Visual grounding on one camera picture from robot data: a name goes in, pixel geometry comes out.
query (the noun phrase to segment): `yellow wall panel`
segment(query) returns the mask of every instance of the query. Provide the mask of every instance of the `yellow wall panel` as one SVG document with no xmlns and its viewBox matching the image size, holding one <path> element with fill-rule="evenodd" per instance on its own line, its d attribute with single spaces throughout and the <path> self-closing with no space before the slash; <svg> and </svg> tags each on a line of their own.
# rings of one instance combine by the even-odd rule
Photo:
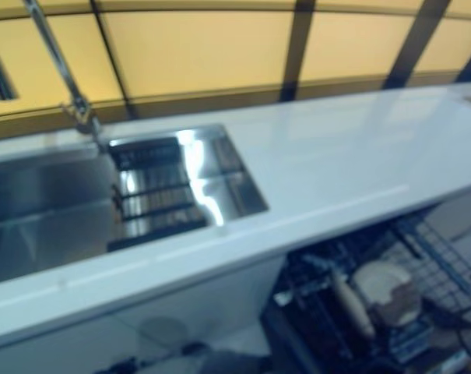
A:
<svg viewBox="0 0 471 374">
<path fill-rule="evenodd" d="M 316 13 L 300 81 L 387 75 L 414 18 Z"/>
<path fill-rule="evenodd" d="M 417 11 L 424 0 L 318 0 L 316 6 L 368 7 L 380 9 L 404 9 Z"/>
<path fill-rule="evenodd" d="M 121 98 L 94 17 L 56 16 L 48 22 L 81 91 L 91 101 Z M 19 94 L 19 99 L 0 101 L 0 115 L 69 102 L 69 92 L 31 19 L 0 21 L 0 57 Z"/>
<path fill-rule="evenodd" d="M 90 10 L 90 0 L 38 0 L 45 12 Z M 0 0 L 0 17 L 27 16 L 23 0 Z"/>
<path fill-rule="evenodd" d="M 471 16 L 471 0 L 452 0 L 446 16 Z"/>
<path fill-rule="evenodd" d="M 414 72 L 461 70 L 471 58 L 471 21 L 442 19 Z"/>
<path fill-rule="evenodd" d="M 131 97 L 281 83 L 291 12 L 104 15 Z"/>
<path fill-rule="evenodd" d="M 126 9 L 288 9 L 295 0 L 100 0 L 102 10 Z"/>
</svg>

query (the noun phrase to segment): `white cabinet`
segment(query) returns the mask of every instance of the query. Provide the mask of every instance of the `white cabinet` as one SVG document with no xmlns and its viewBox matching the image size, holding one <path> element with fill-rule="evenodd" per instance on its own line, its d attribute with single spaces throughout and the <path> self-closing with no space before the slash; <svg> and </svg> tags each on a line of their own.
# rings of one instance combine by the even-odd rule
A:
<svg viewBox="0 0 471 374">
<path fill-rule="evenodd" d="M 269 259 L 0 348 L 0 374 L 93 374 L 130 356 L 222 337 L 258 320 L 282 263 Z"/>
</svg>

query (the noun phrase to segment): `stainless steel sink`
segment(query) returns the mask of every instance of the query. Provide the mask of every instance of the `stainless steel sink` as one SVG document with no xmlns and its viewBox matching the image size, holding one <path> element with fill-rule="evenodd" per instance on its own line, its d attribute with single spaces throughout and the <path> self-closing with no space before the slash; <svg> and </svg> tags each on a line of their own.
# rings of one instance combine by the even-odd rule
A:
<svg viewBox="0 0 471 374">
<path fill-rule="evenodd" d="M 220 125 L 0 160 L 0 282 L 268 209 Z"/>
</svg>

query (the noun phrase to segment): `dish rack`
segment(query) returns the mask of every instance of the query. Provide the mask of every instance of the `dish rack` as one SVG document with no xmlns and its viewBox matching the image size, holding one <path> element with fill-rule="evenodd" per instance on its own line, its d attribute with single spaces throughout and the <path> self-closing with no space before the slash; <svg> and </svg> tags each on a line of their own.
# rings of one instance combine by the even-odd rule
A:
<svg viewBox="0 0 471 374">
<path fill-rule="evenodd" d="M 425 220 L 428 210 L 364 228 L 292 252 L 276 284 L 273 300 L 325 372 L 402 372 L 429 348 L 433 323 L 422 312 L 401 328 L 377 328 L 372 341 L 352 325 L 330 287 L 330 267 L 351 275 L 376 259 L 408 270 L 424 298 L 448 312 L 471 307 L 471 266 Z"/>
</svg>

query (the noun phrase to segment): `metal grid rack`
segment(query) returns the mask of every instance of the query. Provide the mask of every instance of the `metal grid rack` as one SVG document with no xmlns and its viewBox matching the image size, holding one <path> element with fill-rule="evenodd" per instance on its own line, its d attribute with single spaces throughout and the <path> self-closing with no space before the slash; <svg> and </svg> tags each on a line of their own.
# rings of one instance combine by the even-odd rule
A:
<svg viewBox="0 0 471 374">
<path fill-rule="evenodd" d="M 342 272 L 352 274 L 368 261 L 390 261 L 407 269 L 420 293 L 438 305 L 453 312 L 471 306 L 470 264 L 424 220 L 424 213 L 413 213 L 386 221 L 306 247 L 288 256 L 276 286 L 277 304 L 286 304 L 279 303 L 277 298 L 293 299 L 301 312 L 299 318 L 306 316 L 313 334 L 320 336 L 321 341 L 328 342 L 325 346 L 321 342 L 317 343 L 315 350 L 325 353 L 326 361 L 329 360 L 334 365 L 333 372 L 359 372 L 358 368 L 382 358 L 383 353 L 377 343 L 365 344 L 357 339 L 351 333 L 354 329 L 347 316 L 341 316 L 340 308 L 331 306 L 333 296 L 329 298 L 328 294 L 331 291 L 330 268 L 327 263 L 333 263 Z M 322 261 L 322 266 L 320 263 L 313 263 L 313 259 Z M 405 336 L 395 335 L 399 333 L 396 331 L 388 334 L 391 340 L 405 340 L 404 347 L 400 345 L 396 348 L 401 351 L 404 349 L 402 354 L 409 353 L 410 349 L 416 351 L 418 344 L 428 340 L 427 336 L 431 333 L 428 318 L 423 314 L 417 323 L 419 325 L 413 324 L 410 327 L 412 331 L 408 333 L 418 334 L 419 340 L 407 340 Z"/>
</svg>

